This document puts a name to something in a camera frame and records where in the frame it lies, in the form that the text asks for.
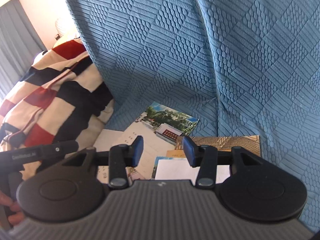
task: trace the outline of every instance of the red stripe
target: red stripe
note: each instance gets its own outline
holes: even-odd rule
[[[46,109],[51,104],[56,94],[57,94],[56,90],[39,87],[35,91],[33,91],[30,95],[28,95],[24,99],[24,101],[33,106]]]
[[[8,99],[5,99],[2,103],[2,105],[0,106],[0,115],[5,117],[7,115],[7,113],[15,107],[16,104],[12,103],[11,101],[9,101]]]
[[[24,145],[26,147],[31,147],[41,144],[51,144],[53,139],[54,135],[42,129],[38,124],[35,124],[28,133]]]
[[[59,54],[65,59],[72,59],[85,52],[85,47],[74,40],[67,41],[52,49],[55,53]]]

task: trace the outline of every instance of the person's hand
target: person's hand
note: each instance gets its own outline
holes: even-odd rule
[[[11,198],[3,194],[1,191],[0,191],[0,205],[8,206],[10,207],[12,212],[16,212],[16,214],[8,217],[9,223],[12,224],[13,226],[18,225],[22,220],[24,220],[24,215],[21,212],[21,209],[18,203],[13,202]]]

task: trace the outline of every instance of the blue quilted fabric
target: blue quilted fabric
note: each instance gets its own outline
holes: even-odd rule
[[[66,0],[124,130],[153,101],[200,119],[195,136],[259,134],[301,179],[319,230],[319,0]]]

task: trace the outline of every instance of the circular pad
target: circular pad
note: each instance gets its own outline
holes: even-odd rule
[[[95,211],[105,197],[102,184],[78,167],[61,167],[59,172],[42,171],[17,190],[23,212],[35,220],[63,223]]]
[[[296,177],[274,166],[247,166],[220,186],[223,204],[239,217],[262,223],[298,218],[307,190]]]

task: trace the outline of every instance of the gray ribbed surface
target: gray ribbed surface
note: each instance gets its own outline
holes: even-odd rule
[[[12,240],[12,238],[7,234],[7,232],[0,228],[0,240]]]
[[[206,240],[309,239],[297,220],[260,225],[241,220],[220,204],[213,192],[196,190],[189,181],[136,181],[113,191],[84,219],[47,225],[27,219],[11,235],[16,240]]]

